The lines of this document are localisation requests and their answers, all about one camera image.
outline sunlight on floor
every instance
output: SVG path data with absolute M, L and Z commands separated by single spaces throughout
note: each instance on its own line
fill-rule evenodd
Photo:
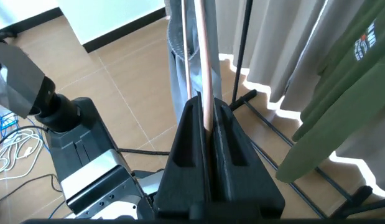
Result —
M 219 54 L 218 58 L 221 61 L 229 60 L 230 61 L 230 70 L 236 73 L 236 67 L 233 65 L 234 55 Z M 248 68 L 242 68 L 241 69 L 241 75 L 244 75 L 244 76 L 249 75 L 249 69 Z M 243 82 L 243 85 L 249 90 L 255 89 L 258 92 L 265 93 L 267 95 L 267 99 L 269 99 L 269 96 L 271 94 L 271 88 L 269 86 L 258 84 L 258 83 L 248 82 L 246 79 Z M 272 102 L 267 101 L 267 109 L 276 111 L 276 115 L 278 115 L 281 118 L 295 119 L 299 122 L 299 125 L 301 126 L 303 122 L 300 119 L 300 112 L 287 111 L 287 110 L 280 109 L 284 98 L 285 98 L 285 96 L 283 96 L 276 103 L 272 103 Z M 332 162 L 339 162 L 339 163 L 344 163 L 344 164 L 356 165 L 358 167 L 359 171 L 361 172 L 361 175 L 364 177 L 366 185 L 373 188 L 373 194 L 378 195 L 380 197 L 385 197 L 385 190 L 382 190 L 376 184 L 376 178 L 364 160 L 339 157 L 336 155 L 336 152 L 333 152 L 329 156 L 329 160 L 331 160 Z

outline white wall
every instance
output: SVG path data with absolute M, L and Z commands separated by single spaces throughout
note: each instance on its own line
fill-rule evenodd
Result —
M 0 0 L 0 29 L 55 7 L 56 0 Z
M 57 0 L 81 44 L 164 7 L 164 0 Z

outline blue gray fabric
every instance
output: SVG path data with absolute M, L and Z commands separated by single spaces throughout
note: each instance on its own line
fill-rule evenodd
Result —
M 184 105 L 188 100 L 187 81 L 182 34 L 182 11 L 180 0 L 170 0 L 170 21 L 167 28 L 167 43 L 169 48 L 169 70 L 172 99 L 177 122 L 180 121 Z M 216 5 L 213 0 L 204 1 L 206 30 L 211 62 L 211 79 L 213 82 L 213 96 L 222 100 L 220 61 L 218 60 Z M 188 0 L 187 8 L 187 44 L 189 51 L 189 65 L 192 97 L 202 92 L 202 70 L 200 66 L 197 22 L 193 0 Z

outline baseboard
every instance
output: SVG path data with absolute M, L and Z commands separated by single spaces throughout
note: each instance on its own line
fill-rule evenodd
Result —
M 23 21 L 17 22 L 13 25 L 9 25 L 5 28 L 2 28 L 0 29 L 0 32 L 11 32 L 13 34 L 19 34 L 21 32 L 24 32 L 25 30 L 41 25 L 62 15 L 63 13 L 61 9 L 59 7 L 56 7 L 45 11 L 39 15 L 33 16 Z
M 107 34 L 104 34 L 101 37 L 97 37 L 94 40 L 91 40 L 83 44 L 83 47 L 86 49 L 88 53 L 90 53 L 104 45 L 107 45 L 115 40 L 118 40 L 119 38 L 124 37 L 125 35 L 128 35 L 140 28 L 143 28 L 144 26 L 149 25 L 165 16 L 166 16 L 166 11 L 165 11 L 165 8 L 163 7 L 162 9 L 158 9 L 120 28 L 112 30 L 111 32 L 108 32 Z

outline floor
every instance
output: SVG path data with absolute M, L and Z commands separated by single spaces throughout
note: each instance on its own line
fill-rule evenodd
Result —
M 59 17 L 25 31 L 12 44 L 20 46 L 55 82 L 59 93 L 70 99 L 79 96 L 92 98 L 118 147 L 169 151 L 177 127 L 170 95 L 166 27 L 166 20 L 157 21 L 87 54 L 66 18 Z M 223 99 L 229 103 L 234 73 L 227 60 L 221 62 L 221 76 Z M 241 85 L 238 95 L 248 91 Z M 266 102 L 264 94 L 251 101 L 258 111 L 290 137 L 297 129 L 298 122 L 278 117 L 274 111 L 266 108 Z M 281 163 L 289 146 L 246 107 L 241 107 L 234 114 L 245 132 L 277 163 Z M 20 125 L 26 124 L 29 122 L 20 120 Z M 167 160 L 164 156 L 123 155 L 131 169 L 154 171 L 164 168 Z M 13 170 L 0 174 L 0 177 L 23 174 L 30 167 L 32 159 L 28 157 L 20 161 Z M 263 163 L 274 177 L 272 167 L 265 161 Z M 325 161 L 321 168 L 350 193 L 364 184 L 356 167 Z M 43 150 L 27 177 L 0 181 L 0 198 L 29 179 L 54 172 L 51 158 Z M 275 182 L 286 201 L 283 218 L 317 218 L 287 184 Z M 299 179 L 297 184 L 328 215 L 344 201 L 335 189 L 314 172 Z M 49 177 L 36 180 L 0 203 L 0 224 L 47 218 L 62 201 L 62 195 L 52 190 Z M 64 217 L 68 213 L 69 209 L 62 206 L 54 217 Z M 381 217 L 384 214 L 385 211 L 381 215 L 367 213 L 364 217 Z

